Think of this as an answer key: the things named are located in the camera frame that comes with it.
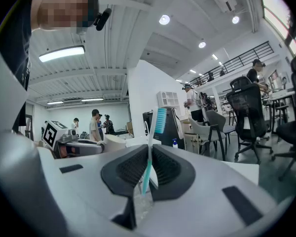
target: black railing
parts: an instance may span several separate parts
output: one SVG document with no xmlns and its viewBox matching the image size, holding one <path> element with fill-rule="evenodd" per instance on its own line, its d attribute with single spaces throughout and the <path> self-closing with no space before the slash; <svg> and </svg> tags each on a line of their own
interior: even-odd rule
<svg viewBox="0 0 296 237">
<path fill-rule="evenodd" d="M 274 53 L 271 48 L 269 41 L 266 41 L 243 54 L 223 63 L 222 65 L 213 68 L 212 70 L 204 73 L 202 76 L 192 80 L 189 84 L 194 88 L 201 85 L 204 85 L 208 82 L 210 74 L 212 75 L 212 80 L 215 80 L 218 77 L 222 77 L 236 69 L 244 67 L 253 62 L 255 59 L 261 59 L 271 53 Z"/>
</svg>

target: white cabinet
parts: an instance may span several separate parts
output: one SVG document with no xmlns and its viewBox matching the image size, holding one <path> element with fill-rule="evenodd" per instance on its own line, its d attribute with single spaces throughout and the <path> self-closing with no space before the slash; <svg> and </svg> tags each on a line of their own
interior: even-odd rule
<svg viewBox="0 0 296 237">
<path fill-rule="evenodd" d="M 169 91 L 160 91 L 157 93 L 157 98 L 160 108 L 173 107 L 176 108 L 176 114 L 178 116 L 181 115 L 180 104 L 182 105 L 183 103 L 179 102 L 177 93 Z"/>
</svg>

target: ceiling light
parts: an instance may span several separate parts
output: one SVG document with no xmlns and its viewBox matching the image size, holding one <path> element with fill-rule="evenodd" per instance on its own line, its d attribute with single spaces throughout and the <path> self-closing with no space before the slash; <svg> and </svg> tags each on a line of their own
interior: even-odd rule
<svg viewBox="0 0 296 237">
<path fill-rule="evenodd" d="M 162 17 L 159 20 L 159 23 L 161 25 L 167 25 L 170 22 L 170 17 L 168 15 L 162 15 Z"/>
<path fill-rule="evenodd" d="M 83 45 L 66 47 L 66 48 L 54 50 L 54 51 L 51 51 L 51 52 L 41 55 L 39 57 L 39 59 L 41 62 L 46 62 L 46 61 L 50 61 L 53 59 L 71 56 L 71 55 L 77 55 L 77 54 L 84 54 L 84 46 Z"/>
<path fill-rule="evenodd" d="M 205 42 L 201 42 L 201 43 L 198 45 L 199 48 L 203 48 L 203 47 L 205 47 L 205 46 L 206 46 L 206 43 L 205 43 Z"/>
<path fill-rule="evenodd" d="M 50 102 L 50 103 L 47 103 L 48 105 L 57 105 L 57 104 L 63 104 L 64 102 L 63 101 L 58 101 L 58 102 Z"/>
<path fill-rule="evenodd" d="M 104 99 L 103 98 L 81 99 L 82 102 L 101 101 L 101 100 L 104 100 Z"/>
<path fill-rule="evenodd" d="M 234 16 L 234 17 L 232 18 L 232 22 L 233 22 L 234 24 L 237 24 L 237 23 L 239 22 L 239 17 L 238 17 L 238 16 Z"/>
</svg>

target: cap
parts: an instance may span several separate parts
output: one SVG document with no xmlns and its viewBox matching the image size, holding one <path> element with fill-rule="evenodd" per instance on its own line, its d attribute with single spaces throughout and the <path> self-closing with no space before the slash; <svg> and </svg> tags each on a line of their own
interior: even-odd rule
<svg viewBox="0 0 296 237">
<path fill-rule="evenodd" d="M 258 63 L 258 62 L 261 62 L 259 59 L 255 59 L 253 62 L 252 62 L 252 64 L 253 64 L 253 66 L 256 64 L 256 63 Z"/>
</svg>

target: concrete floor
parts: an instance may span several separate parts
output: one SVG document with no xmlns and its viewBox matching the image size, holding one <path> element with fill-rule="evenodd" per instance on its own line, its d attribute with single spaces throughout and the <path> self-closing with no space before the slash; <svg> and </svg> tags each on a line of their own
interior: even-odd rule
<svg viewBox="0 0 296 237">
<path fill-rule="evenodd" d="M 263 110 L 264 119 L 267 120 L 268 110 Z M 294 113 L 292 107 L 288 108 L 288 116 L 289 121 L 294 120 Z M 260 144 L 272 146 L 272 149 L 275 153 L 286 153 L 289 151 L 290 144 L 285 142 L 284 140 L 280 140 L 278 142 L 277 135 L 271 135 L 269 140 L 266 141 L 262 139 Z M 197 152 L 196 143 L 193 149 L 192 142 L 187 143 L 187 151 Z M 227 145 L 227 156 L 226 161 L 235 162 L 234 156 L 238 151 L 238 142 L 237 142 L 237 134 L 234 132 L 230 135 L 230 144 Z M 261 164 L 259 165 L 259 186 L 264 188 L 269 194 L 280 203 L 285 198 L 296 195 L 296 162 L 290 169 L 290 171 L 285 176 L 284 180 L 280 182 L 278 177 L 284 172 L 291 158 L 276 158 L 275 161 L 271 160 L 271 155 L 269 154 L 268 149 L 258 149 L 258 156 L 261 160 Z M 216 158 L 218 160 L 222 160 L 222 152 L 220 145 L 218 143 L 218 150 L 215 152 L 215 148 L 213 143 L 210 146 L 210 157 Z M 257 163 L 257 158 L 255 153 L 252 150 L 248 150 L 239 155 L 238 161 L 239 163 Z M 148 193 L 145 197 L 143 197 L 138 187 L 134 189 L 134 202 L 135 202 L 135 211 L 136 211 L 136 219 L 137 224 L 140 223 L 141 220 L 145 217 L 145 215 L 149 212 L 149 209 L 153 206 L 153 201 L 151 194 Z"/>
</svg>

